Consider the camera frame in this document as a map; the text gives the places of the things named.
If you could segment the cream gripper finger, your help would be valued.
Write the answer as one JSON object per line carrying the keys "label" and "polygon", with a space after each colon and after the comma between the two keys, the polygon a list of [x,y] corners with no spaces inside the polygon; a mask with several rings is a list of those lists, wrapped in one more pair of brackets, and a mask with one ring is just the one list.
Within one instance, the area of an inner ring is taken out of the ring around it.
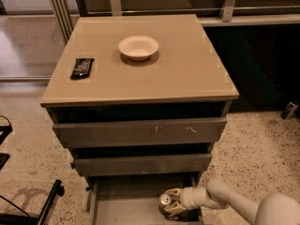
{"label": "cream gripper finger", "polygon": [[168,190],[166,191],[166,193],[167,193],[168,195],[170,195],[172,198],[179,199],[179,198],[180,198],[180,195],[181,195],[181,191],[182,191],[181,188],[171,188],[171,189],[168,189]]}
{"label": "cream gripper finger", "polygon": [[179,201],[173,202],[164,209],[169,217],[177,216],[186,210],[186,207],[183,206]]}

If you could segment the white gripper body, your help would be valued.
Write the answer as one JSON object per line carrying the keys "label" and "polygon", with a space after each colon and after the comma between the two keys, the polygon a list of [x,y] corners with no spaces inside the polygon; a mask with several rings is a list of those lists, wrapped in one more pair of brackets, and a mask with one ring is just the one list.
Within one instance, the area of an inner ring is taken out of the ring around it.
{"label": "white gripper body", "polygon": [[180,193],[180,203],[187,209],[193,210],[206,205],[209,196],[205,187],[184,187]]}

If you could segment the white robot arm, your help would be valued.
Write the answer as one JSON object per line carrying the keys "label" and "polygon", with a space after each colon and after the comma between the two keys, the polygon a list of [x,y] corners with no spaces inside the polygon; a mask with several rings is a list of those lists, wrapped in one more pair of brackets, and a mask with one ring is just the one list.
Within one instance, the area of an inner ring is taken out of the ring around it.
{"label": "white robot arm", "polygon": [[168,189],[160,195],[158,204],[167,218],[202,206],[213,210],[231,207],[250,225],[300,225],[300,203],[295,199],[274,193],[254,202],[216,178],[204,187]]}

